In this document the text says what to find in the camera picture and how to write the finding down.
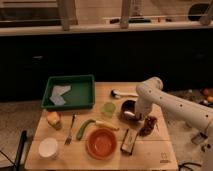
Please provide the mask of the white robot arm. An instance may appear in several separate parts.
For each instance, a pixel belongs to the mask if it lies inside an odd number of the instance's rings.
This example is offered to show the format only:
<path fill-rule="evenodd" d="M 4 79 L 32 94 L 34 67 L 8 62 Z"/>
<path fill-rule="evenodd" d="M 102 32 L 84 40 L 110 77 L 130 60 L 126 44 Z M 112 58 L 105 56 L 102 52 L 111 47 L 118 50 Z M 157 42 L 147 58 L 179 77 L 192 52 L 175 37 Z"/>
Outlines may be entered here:
<path fill-rule="evenodd" d="M 136 85 L 138 99 L 135 103 L 137 119 L 144 120 L 156 104 L 189 123 L 208 137 L 201 171 L 213 171 L 213 108 L 209 108 L 162 91 L 163 82 L 158 77 L 149 78 Z"/>

